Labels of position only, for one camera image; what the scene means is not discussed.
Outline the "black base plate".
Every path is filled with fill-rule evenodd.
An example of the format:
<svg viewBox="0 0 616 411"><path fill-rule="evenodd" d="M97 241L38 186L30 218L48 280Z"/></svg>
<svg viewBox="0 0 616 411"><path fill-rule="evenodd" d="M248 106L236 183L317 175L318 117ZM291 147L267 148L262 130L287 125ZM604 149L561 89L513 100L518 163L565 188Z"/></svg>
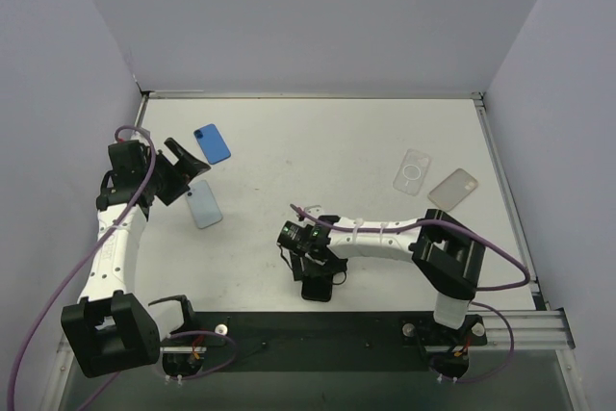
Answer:
<svg viewBox="0 0 616 411"><path fill-rule="evenodd" d="M483 319L459 329L421 312L199 312L204 336L166 340L162 373L423 372L428 353L484 347Z"/></svg>

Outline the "clear phone case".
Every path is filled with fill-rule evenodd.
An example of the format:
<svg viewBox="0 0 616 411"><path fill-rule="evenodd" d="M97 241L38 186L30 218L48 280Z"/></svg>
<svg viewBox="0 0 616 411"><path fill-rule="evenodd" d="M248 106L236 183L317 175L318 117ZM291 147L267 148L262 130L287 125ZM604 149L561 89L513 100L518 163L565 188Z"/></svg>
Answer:
<svg viewBox="0 0 616 411"><path fill-rule="evenodd" d="M438 209L452 211L478 187L478 181L465 169L458 168L428 194L428 200Z"/></svg>
<svg viewBox="0 0 616 411"><path fill-rule="evenodd" d="M408 149L393 181L393 188L401 193L416 196L431 165L431 157L421 151Z"/></svg>

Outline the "aluminium front rail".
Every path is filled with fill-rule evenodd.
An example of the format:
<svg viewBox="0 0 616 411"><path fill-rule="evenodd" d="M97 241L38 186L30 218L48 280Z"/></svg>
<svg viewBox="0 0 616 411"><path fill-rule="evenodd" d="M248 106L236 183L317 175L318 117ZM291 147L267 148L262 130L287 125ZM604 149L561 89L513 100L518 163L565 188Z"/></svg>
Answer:
<svg viewBox="0 0 616 411"><path fill-rule="evenodd" d="M519 349L562 349L574 344L566 316L561 311L503 311L496 314L489 309L475 308L470 315L482 317L483 323L479 329L486 336L487 344L484 347L487 348L514 345ZM176 333L167 340L205 334L204 330L197 328L195 331Z"/></svg>

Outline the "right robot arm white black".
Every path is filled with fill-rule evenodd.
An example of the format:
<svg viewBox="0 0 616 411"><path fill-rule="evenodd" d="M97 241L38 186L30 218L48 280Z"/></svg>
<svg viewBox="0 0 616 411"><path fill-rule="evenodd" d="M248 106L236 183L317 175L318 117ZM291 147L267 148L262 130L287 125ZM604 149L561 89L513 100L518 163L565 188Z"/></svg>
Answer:
<svg viewBox="0 0 616 411"><path fill-rule="evenodd" d="M429 209L422 218L403 221L316 217L311 209L297 215L306 223L286 221L276 244L293 279L301 283L303 299L330 301L334 277L347 274L351 258L413 263L437 291L434 321L462 327L477 292L485 246L447 213Z"/></svg>

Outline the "black phone with blue back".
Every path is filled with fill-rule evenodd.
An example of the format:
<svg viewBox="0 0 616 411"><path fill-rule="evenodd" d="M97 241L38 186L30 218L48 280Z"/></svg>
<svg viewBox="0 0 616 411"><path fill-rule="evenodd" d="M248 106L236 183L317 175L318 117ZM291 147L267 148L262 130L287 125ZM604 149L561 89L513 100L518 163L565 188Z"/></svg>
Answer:
<svg viewBox="0 0 616 411"><path fill-rule="evenodd" d="M213 123L193 131L193 135L210 165L218 164L231 157L228 148L217 126Z"/></svg>

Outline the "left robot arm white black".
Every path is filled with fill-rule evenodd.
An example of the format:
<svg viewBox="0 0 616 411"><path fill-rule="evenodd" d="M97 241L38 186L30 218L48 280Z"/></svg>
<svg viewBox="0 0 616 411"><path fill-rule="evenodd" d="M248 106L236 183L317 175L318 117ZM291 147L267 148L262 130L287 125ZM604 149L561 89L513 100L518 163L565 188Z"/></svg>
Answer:
<svg viewBox="0 0 616 411"><path fill-rule="evenodd" d="M108 148L112 167L95 202L102 243L77 302L61 314L64 334L88 378L152 365L164 340L182 346L196 336L196 314L185 295L143 302L134 292L141 236L152 204L160 200L170 205L210 168L175 139L166 139L165 145L175 162L143 141L120 141Z"/></svg>

